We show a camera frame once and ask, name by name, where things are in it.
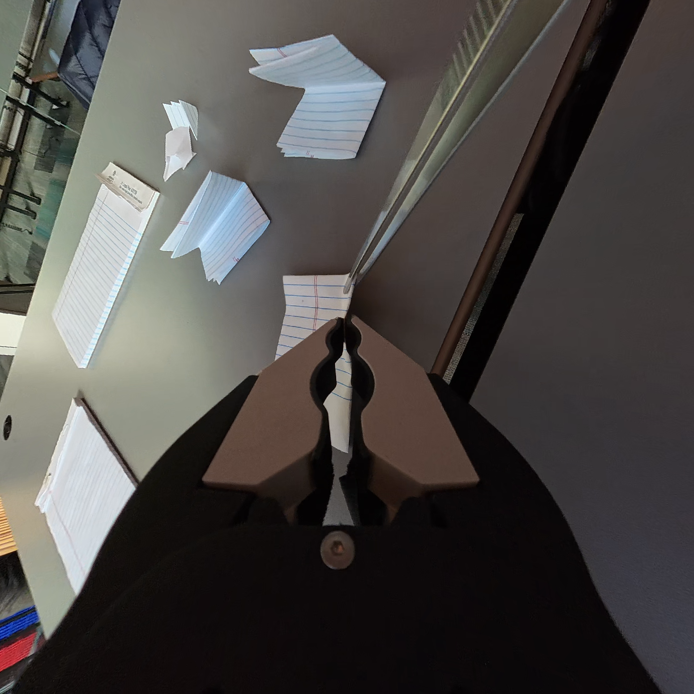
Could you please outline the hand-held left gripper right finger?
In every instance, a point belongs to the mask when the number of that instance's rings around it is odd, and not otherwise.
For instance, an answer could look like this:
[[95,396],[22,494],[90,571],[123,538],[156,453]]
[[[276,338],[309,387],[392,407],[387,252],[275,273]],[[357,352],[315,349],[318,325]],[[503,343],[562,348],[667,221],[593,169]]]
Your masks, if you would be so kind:
[[429,375],[356,316],[346,501],[356,525],[385,525],[410,498],[470,489],[480,477]]

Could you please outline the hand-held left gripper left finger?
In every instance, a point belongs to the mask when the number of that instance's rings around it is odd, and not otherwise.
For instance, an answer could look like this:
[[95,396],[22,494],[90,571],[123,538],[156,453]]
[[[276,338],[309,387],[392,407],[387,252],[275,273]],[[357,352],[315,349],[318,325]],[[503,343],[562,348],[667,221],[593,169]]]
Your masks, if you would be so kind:
[[321,525],[334,483],[327,397],[343,352],[333,318],[257,377],[202,482],[275,500],[290,523]]

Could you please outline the lined paper sheet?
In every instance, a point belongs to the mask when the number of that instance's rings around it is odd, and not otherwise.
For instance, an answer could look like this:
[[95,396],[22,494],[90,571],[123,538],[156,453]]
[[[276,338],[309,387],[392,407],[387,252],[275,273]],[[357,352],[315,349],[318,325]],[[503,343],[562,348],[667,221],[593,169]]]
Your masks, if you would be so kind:
[[[285,275],[285,313],[275,352],[280,358],[332,318],[345,318],[354,287],[344,287],[348,275]],[[335,364],[336,386],[325,400],[333,447],[350,451],[352,362],[346,348]]]
[[250,74],[304,90],[277,142],[284,157],[356,157],[385,89],[385,79],[335,35],[249,52],[257,64],[249,69]]

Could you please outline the metal tweezers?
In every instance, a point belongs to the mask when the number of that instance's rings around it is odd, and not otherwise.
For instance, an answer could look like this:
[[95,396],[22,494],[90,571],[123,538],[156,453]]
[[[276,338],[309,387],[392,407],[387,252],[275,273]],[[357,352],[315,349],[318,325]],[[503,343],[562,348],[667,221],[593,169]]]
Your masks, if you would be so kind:
[[476,1],[386,202],[343,285],[347,294],[420,202],[568,1]]

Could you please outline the grey desk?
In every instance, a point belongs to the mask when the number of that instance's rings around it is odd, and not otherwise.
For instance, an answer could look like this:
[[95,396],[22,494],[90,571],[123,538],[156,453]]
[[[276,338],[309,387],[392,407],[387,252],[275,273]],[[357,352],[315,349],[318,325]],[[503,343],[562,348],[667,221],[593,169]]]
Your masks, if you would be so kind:
[[[35,499],[73,397],[95,410],[143,477],[245,377],[273,361],[283,275],[351,270],[401,169],[474,1],[122,1],[1,399],[1,498],[41,625],[74,601]],[[357,157],[285,158],[302,92],[249,74],[251,48],[335,35],[386,80]],[[163,181],[163,103],[198,110],[196,155]],[[160,198],[87,369],[51,317],[91,206],[114,162]],[[161,245],[208,171],[246,181],[271,220],[220,284],[199,252]]]
[[693,2],[651,1],[473,394],[693,692]]

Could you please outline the long lined legal pad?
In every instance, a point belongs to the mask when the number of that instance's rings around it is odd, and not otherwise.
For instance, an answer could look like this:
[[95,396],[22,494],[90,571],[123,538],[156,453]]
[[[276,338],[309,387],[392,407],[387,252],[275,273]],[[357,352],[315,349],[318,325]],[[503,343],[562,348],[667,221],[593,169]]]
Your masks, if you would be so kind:
[[86,400],[73,398],[35,506],[75,595],[138,484]]

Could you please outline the white grid-creased folded paper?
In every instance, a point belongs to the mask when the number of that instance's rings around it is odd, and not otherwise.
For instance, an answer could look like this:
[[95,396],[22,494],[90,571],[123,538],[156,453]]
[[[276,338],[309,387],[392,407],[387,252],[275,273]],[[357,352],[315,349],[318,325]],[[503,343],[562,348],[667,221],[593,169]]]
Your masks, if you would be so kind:
[[172,259],[199,250],[206,280],[221,284],[270,222],[245,182],[209,171],[160,249]]

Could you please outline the lined notepad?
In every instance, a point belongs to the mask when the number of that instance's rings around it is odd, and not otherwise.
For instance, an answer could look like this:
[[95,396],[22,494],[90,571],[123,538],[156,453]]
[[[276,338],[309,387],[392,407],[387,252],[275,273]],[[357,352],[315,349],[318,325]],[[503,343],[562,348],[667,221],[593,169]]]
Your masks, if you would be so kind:
[[51,317],[67,352],[86,369],[115,306],[160,193],[109,162]]

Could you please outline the crumpled white paper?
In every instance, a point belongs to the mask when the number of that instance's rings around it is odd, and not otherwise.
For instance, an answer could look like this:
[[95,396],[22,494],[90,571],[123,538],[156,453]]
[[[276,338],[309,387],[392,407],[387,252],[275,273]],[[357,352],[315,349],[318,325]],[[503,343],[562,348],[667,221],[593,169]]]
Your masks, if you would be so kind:
[[177,171],[185,169],[196,155],[192,148],[191,135],[189,126],[173,128],[165,135],[163,181],[169,180]]

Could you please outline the blue and red crates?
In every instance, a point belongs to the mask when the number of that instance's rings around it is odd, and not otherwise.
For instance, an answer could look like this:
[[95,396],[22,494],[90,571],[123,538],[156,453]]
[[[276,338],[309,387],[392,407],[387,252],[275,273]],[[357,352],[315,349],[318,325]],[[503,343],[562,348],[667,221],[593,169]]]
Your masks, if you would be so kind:
[[1,675],[31,658],[46,638],[34,604],[1,619]]

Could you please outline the small folded lined paper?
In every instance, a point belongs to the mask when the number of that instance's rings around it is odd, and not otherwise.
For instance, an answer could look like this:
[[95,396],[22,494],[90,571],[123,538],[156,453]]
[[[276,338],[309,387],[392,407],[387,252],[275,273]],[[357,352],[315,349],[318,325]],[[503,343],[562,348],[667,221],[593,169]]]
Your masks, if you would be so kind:
[[198,110],[184,100],[163,103],[165,112],[172,128],[189,128],[195,139],[198,139]]

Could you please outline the dark blue quilted bag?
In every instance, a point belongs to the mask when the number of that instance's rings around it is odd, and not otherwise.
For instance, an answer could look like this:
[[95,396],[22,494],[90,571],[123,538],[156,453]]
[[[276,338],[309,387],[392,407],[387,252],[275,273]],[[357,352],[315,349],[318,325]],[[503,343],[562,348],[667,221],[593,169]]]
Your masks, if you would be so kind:
[[90,108],[120,1],[79,1],[57,77],[82,107]]

